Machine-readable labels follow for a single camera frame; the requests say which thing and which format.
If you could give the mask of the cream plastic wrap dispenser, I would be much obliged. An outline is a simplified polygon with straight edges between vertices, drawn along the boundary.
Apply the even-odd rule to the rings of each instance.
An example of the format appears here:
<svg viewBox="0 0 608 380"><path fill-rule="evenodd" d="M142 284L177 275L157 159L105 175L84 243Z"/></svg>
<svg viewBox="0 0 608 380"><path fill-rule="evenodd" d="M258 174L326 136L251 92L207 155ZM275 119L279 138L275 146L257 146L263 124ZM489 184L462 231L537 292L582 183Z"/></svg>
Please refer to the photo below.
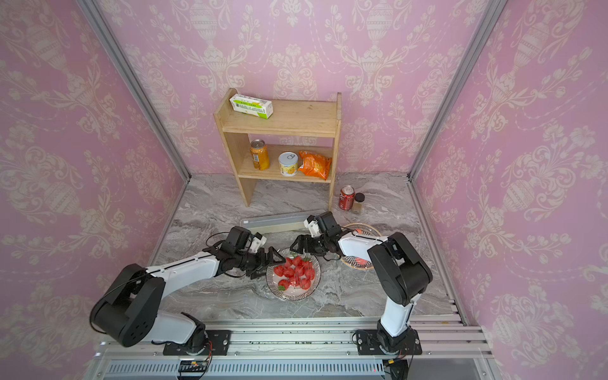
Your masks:
<svg viewBox="0 0 608 380"><path fill-rule="evenodd" d="M240 226L253 234L272 234L288 231L305 231L305 221L312 215L320 215L323 210L308 212L295 212L280 215L266 215L261 217L244 218Z"/></svg>

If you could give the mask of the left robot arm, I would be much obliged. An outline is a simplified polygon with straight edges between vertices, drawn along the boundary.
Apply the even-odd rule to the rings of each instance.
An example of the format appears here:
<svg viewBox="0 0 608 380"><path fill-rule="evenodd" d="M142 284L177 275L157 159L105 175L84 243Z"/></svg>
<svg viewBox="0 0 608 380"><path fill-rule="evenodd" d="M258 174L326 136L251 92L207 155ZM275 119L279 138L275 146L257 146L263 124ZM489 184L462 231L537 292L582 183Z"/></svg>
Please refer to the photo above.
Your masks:
<svg viewBox="0 0 608 380"><path fill-rule="evenodd" d="M90 326L125 348L140 342L172 344L184 353L198 355L211 346L205 324L189 313L163 311L163 299L232 269L255 280L267 267L283 264L285 259L275 248L264 248L265 242L263 235L235 226L225 239L185 259L146 268L130 264L94 304Z"/></svg>

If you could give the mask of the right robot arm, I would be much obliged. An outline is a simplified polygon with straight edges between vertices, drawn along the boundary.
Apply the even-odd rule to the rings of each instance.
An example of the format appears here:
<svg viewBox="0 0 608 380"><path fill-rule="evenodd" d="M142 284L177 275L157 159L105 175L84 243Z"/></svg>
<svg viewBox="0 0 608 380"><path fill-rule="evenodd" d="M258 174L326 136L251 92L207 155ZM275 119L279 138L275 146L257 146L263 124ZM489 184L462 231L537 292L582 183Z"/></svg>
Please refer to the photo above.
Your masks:
<svg viewBox="0 0 608 380"><path fill-rule="evenodd" d="M421 354L419 335L410 318L433 275L407 237L402 233L378 237L361 234L340 226L331 212L309 216L304 226L308 233L299 235L290 250L318 257L335 253L370 262L386 294L385 309L377 324L380 348L389 355Z"/></svg>

